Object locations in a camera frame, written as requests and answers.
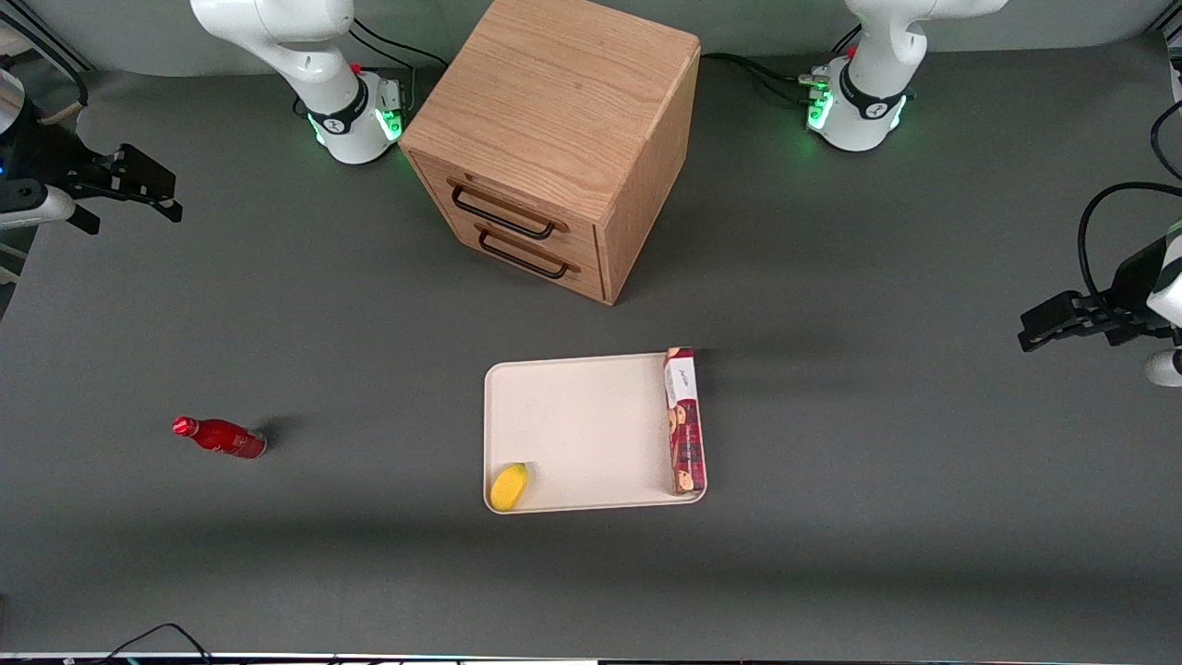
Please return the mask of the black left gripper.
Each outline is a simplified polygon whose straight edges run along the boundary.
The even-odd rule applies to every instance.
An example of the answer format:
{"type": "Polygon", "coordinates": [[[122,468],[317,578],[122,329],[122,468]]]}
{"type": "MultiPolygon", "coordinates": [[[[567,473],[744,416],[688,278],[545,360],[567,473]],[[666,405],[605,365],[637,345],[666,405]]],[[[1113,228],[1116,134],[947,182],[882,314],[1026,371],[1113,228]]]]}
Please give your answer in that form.
{"type": "Polygon", "coordinates": [[[1164,256],[1165,239],[1160,237],[1122,261],[1109,289],[1098,296],[1064,291],[1022,312],[1018,333],[1022,353],[1078,335],[1104,335],[1109,346],[1125,345],[1139,337],[1173,340],[1174,325],[1147,304],[1164,256]]]}

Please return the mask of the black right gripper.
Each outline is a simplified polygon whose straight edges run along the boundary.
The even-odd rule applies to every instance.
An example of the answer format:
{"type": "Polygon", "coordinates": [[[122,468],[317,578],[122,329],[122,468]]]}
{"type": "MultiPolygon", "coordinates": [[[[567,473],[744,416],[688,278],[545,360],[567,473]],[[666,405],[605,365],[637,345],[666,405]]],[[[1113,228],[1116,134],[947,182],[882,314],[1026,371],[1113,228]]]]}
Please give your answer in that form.
{"type": "MultiPolygon", "coordinates": [[[[176,178],[164,165],[126,143],[106,154],[93,151],[72,130],[37,119],[4,132],[4,200],[34,190],[34,185],[19,184],[20,180],[54,187],[71,200],[102,197],[151,206],[174,224],[183,219],[183,206],[175,200],[176,178]]],[[[90,236],[100,233],[100,219],[77,203],[66,221],[90,236]]]]}

